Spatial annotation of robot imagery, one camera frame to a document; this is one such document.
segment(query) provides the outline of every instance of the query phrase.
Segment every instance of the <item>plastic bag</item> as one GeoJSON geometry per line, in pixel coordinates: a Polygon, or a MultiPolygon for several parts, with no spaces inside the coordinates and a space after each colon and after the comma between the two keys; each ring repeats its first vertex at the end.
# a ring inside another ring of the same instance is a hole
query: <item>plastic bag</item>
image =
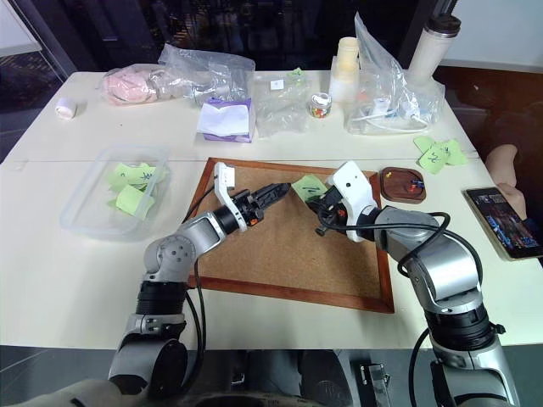
{"type": "Polygon", "coordinates": [[[134,64],[109,71],[101,81],[103,96],[112,104],[141,104],[180,98],[188,84],[165,67],[134,64]]]}
{"type": "Polygon", "coordinates": [[[408,83],[398,61],[355,17],[360,49],[361,77],[355,106],[346,121],[354,134],[398,134],[426,130],[438,121],[445,101],[445,87],[436,81],[424,86],[408,83]]]}
{"type": "Polygon", "coordinates": [[[255,77],[256,128],[260,138],[280,131],[307,130],[311,82],[300,68],[255,77]]]}
{"type": "Polygon", "coordinates": [[[193,98],[198,106],[209,98],[226,102],[250,98],[255,72],[255,61],[252,59],[165,44],[159,64],[180,78],[183,97],[193,98]]]}

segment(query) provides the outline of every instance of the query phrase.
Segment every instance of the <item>phone screen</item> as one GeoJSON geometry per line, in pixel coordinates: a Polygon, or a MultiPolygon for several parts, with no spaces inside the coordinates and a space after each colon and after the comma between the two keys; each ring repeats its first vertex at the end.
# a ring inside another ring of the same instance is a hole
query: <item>phone screen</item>
{"type": "Polygon", "coordinates": [[[526,227],[497,188],[472,189],[466,194],[511,257],[543,255],[540,237],[526,227]]]}

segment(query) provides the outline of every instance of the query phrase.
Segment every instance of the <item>wooden frame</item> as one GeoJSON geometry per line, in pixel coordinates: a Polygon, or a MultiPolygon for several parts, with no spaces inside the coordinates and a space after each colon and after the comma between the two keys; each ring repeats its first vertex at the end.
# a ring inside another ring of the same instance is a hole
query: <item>wooden frame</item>
{"type": "MultiPolygon", "coordinates": [[[[209,158],[204,172],[200,178],[198,187],[191,202],[191,207],[201,197],[206,187],[209,185],[210,178],[213,177],[213,170],[217,162],[223,162],[234,166],[252,167],[270,170],[290,170],[299,172],[310,172],[313,174],[332,174],[335,169],[321,167],[307,167],[301,165],[273,164],[258,161],[242,161],[236,159],[217,159],[209,158]]],[[[364,171],[365,176],[370,181],[373,190],[373,198],[380,204],[380,183],[377,172],[364,171]]],[[[378,275],[380,286],[380,298],[360,297],[356,295],[341,293],[324,293],[295,287],[283,287],[270,284],[261,284],[256,282],[242,282],[238,280],[227,280],[215,277],[201,276],[202,287],[212,290],[227,291],[233,293],[245,293],[261,295],[265,297],[285,298],[298,301],[307,301],[319,304],[336,305],[340,307],[365,309],[370,311],[382,312],[386,314],[394,313],[394,300],[392,296],[392,286],[390,283],[389,260],[388,255],[383,250],[377,250],[378,275]]],[[[194,285],[195,280],[191,276],[190,281],[194,285]]]]}

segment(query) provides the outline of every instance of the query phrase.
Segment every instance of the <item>tissue box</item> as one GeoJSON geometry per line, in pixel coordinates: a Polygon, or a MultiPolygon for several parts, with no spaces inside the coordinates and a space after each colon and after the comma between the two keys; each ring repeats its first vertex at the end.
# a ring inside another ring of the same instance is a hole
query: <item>tissue box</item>
{"type": "Polygon", "coordinates": [[[205,140],[218,142],[251,142],[256,115],[251,99],[224,102],[211,98],[202,106],[198,132],[205,140]]]}

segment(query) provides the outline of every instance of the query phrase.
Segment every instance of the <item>floor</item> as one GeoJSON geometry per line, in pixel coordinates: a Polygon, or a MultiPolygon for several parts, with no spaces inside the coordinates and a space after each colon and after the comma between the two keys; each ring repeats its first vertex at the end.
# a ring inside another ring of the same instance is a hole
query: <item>floor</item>
{"type": "MultiPolygon", "coordinates": [[[[523,406],[540,405],[543,387],[540,367],[543,365],[543,345],[505,347],[523,406]]],[[[216,378],[230,352],[210,351],[199,381],[199,392],[221,389],[216,378]]],[[[393,407],[408,407],[407,367],[409,350],[339,350],[353,405],[361,402],[356,390],[356,362],[371,361],[384,365],[390,375],[389,398],[393,407]]],[[[54,392],[87,378],[107,378],[112,350],[83,350],[56,348],[0,348],[0,405],[26,401],[44,393],[54,392]]],[[[261,391],[299,395],[299,375],[293,362],[293,351],[253,351],[252,360],[258,368],[252,370],[252,380],[261,391]]],[[[416,367],[415,387],[420,407],[435,406],[429,363],[432,352],[422,350],[416,367]]]]}

